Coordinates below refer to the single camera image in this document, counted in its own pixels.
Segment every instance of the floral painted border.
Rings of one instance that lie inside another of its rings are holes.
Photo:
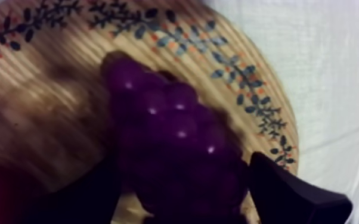
[[[176,60],[186,52],[199,52],[222,64],[223,68],[213,71],[211,78],[222,79],[228,86],[236,82],[239,91],[234,102],[244,107],[246,113],[260,119],[258,135],[267,135],[272,140],[280,141],[280,149],[270,149],[277,156],[274,161],[286,170],[289,169],[287,165],[296,163],[292,158],[294,147],[280,133],[287,126],[282,119],[276,118],[281,113],[281,108],[273,107],[270,96],[264,94],[262,87],[266,83],[257,78],[256,66],[247,66],[241,59],[242,55],[227,57],[209,47],[228,44],[223,36],[208,37],[211,35],[207,33],[216,28],[214,20],[207,21],[203,29],[190,24],[190,30],[185,30],[172,10],[131,10],[121,0],[89,0],[86,3],[80,0],[42,0],[36,8],[25,8],[22,15],[18,16],[20,20],[11,13],[4,18],[0,24],[0,45],[19,51],[21,43],[14,39],[16,34],[23,35],[24,40],[29,43],[37,30],[44,27],[63,29],[68,25],[66,18],[72,14],[81,14],[84,9],[89,18],[92,18],[88,20],[90,29],[107,29],[107,25],[113,24],[115,29],[110,32],[112,37],[115,38],[122,32],[134,31],[134,38],[138,40],[144,39],[151,32],[150,37],[156,43],[156,47],[151,49],[154,52],[158,52],[158,48],[168,47],[175,51]],[[159,23],[157,18],[163,13],[167,22]]]

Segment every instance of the woven basket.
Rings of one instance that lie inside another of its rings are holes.
[[[295,117],[272,68],[221,15],[174,0],[1,4],[0,164],[26,169],[55,191],[100,161],[107,94],[99,69],[113,51],[171,72],[225,111],[246,161],[261,151],[297,172]],[[242,212],[258,221],[250,196]],[[126,195],[113,222],[141,223],[145,215]]]

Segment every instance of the white backdrop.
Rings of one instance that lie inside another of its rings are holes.
[[[205,3],[242,28],[283,81],[298,122],[299,177],[347,194],[359,223],[359,0]]]

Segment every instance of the blue leaf design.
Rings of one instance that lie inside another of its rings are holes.
[[[212,78],[220,78],[224,75],[224,70],[223,69],[218,69],[218,70],[215,70],[213,72],[213,74],[211,75]]]
[[[250,106],[250,107],[245,107],[245,111],[248,113],[248,114],[251,114],[253,112],[255,112],[256,108],[254,106]]]
[[[251,74],[254,73],[256,71],[256,67],[255,66],[247,66],[244,70],[243,70],[243,74]]]
[[[161,30],[160,24],[155,22],[155,21],[151,21],[151,22],[147,22],[145,23],[147,25],[147,27],[152,30],[152,31],[158,31]]]
[[[256,80],[250,84],[252,87],[260,87],[263,85],[263,82],[260,80]]]
[[[175,33],[174,33],[175,36],[179,36],[183,33],[184,33],[184,29],[182,27],[178,26],[177,28],[175,28]]]
[[[191,26],[191,30],[192,30],[192,33],[195,35],[195,36],[199,36],[199,30],[196,26],[192,25]]]
[[[181,56],[182,54],[184,54],[187,51],[187,46],[184,45],[183,43],[179,45],[176,54],[178,56]]]
[[[245,86],[246,86],[246,84],[245,84],[244,81],[242,81],[242,82],[239,83],[239,88],[240,88],[240,89],[244,89]]]
[[[271,100],[270,97],[265,97],[264,99],[262,99],[260,101],[260,103],[264,105],[264,104],[267,104],[268,102],[270,102],[270,100]]]
[[[146,32],[146,27],[145,26],[140,26],[137,31],[135,31],[135,38],[136,39],[142,39],[143,38],[143,35],[145,34]]]
[[[232,71],[230,72],[230,77],[228,78],[228,84],[231,84],[234,80],[235,80],[235,77],[237,76],[237,73]]]
[[[205,30],[207,32],[210,32],[212,30],[214,30],[216,28],[216,21],[212,20],[212,21],[209,21],[207,24],[206,24],[206,28]]]
[[[253,104],[258,104],[259,103],[259,97],[257,95],[253,95],[250,100],[252,101]]]
[[[195,47],[198,49],[200,53],[205,53],[208,50],[208,47],[202,43],[196,43]]]
[[[226,38],[223,38],[223,37],[220,37],[220,36],[216,37],[216,38],[212,38],[211,42],[214,43],[216,46],[220,46],[220,45],[224,45],[224,44],[228,43]]]
[[[236,62],[238,62],[238,60],[239,60],[239,56],[235,55],[230,59],[230,63],[235,64]]]
[[[242,105],[243,104],[243,99],[244,99],[243,94],[239,94],[238,97],[237,97],[237,104]]]
[[[164,38],[161,38],[157,41],[157,46],[159,46],[159,47],[167,46],[169,40],[170,40],[170,37],[165,36]]]
[[[214,59],[216,59],[217,62],[219,62],[219,63],[223,63],[223,62],[224,62],[224,59],[223,59],[223,57],[222,57],[221,54],[219,54],[219,53],[213,51],[213,52],[212,52],[212,55],[213,55]]]

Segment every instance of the purple grapes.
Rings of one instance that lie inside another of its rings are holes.
[[[196,91],[188,84],[173,83],[165,90],[169,108],[173,110],[192,111],[197,105]]]
[[[129,59],[112,64],[106,81],[120,171],[147,211],[208,216],[239,209],[240,156],[190,85]]]

